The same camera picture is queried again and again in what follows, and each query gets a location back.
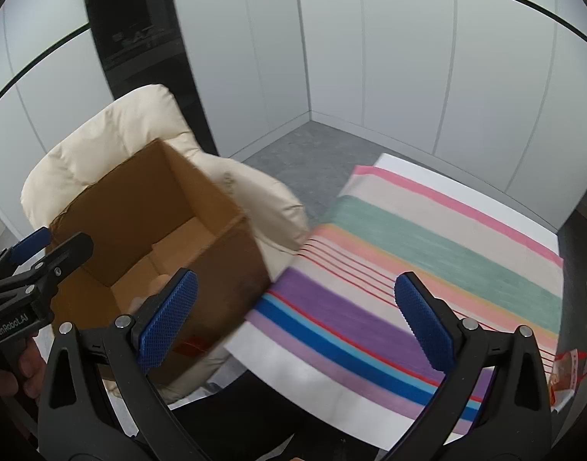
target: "green stripe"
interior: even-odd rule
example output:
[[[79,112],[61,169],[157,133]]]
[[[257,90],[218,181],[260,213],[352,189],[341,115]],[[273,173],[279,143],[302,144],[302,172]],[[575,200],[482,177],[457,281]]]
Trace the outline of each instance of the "green stripe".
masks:
[[[558,334],[562,301],[505,267],[353,196],[323,218],[445,281]]]

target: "human hand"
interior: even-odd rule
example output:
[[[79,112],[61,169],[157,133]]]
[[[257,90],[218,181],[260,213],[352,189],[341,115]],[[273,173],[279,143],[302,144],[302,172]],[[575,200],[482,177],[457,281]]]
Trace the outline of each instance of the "human hand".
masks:
[[[18,359],[18,368],[27,380],[24,382],[24,392],[28,397],[38,399],[41,395],[41,386],[46,372],[46,363],[33,341],[27,339],[27,348]],[[0,397],[13,396],[18,392],[18,381],[8,371],[0,369]]]
[[[148,285],[148,295],[133,298],[129,304],[127,313],[136,313],[136,310],[142,306],[142,304],[146,301],[146,298],[152,296],[153,294],[159,293],[163,288],[165,288],[170,279],[172,279],[172,276],[166,274],[161,274],[153,279]]]

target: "metal screw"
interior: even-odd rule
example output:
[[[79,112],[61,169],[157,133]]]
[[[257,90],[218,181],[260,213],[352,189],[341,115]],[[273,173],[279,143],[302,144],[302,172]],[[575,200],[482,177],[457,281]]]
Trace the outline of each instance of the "metal screw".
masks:
[[[119,315],[114,321],[114,325],[117,328],[123,329],[131,324],[131,317],[128,315]]]
[[[61,334],[67,334],[73,329],[73,324],[71,322],[64,322],[61,326],[59,326],[59,332]]]
[[[530,338],[532,336],[532,329],[528,326],[520,326],[520,334],[525,338]]]
[[[469,331],[474,331],[479,327],[479,323],[475,319],[471,319],[470,317],[465,317],[464,319],[462,319],[462,325]]]

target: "open cardboard box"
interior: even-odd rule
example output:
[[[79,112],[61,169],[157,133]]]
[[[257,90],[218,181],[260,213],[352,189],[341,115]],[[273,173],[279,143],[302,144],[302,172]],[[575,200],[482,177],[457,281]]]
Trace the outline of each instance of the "open cardboard box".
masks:
[[[244,319],[270,284],[248,219],[181,154],[153,141],[85,189],[53,220],[53,245],[76,232],[92,258],[59,286],[55,327],[104,327],[150,294],[159,275],[186,267],[199,292],[166,360],[149,375],[166,385]]]

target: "striped blanket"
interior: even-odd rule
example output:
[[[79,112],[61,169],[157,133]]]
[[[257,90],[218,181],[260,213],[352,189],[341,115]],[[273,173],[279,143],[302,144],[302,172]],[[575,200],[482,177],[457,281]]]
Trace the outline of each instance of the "striped blanket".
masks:
[[[466,204],[372,166],[355,169],[247,320],[331,380],[414,419],[443,374],[394,301],[394,280],[409,270],[459,317],[498,331],[530,326],[549,375],[562,259]],[[484,369],[455,433],[468,431],[490,377]]]

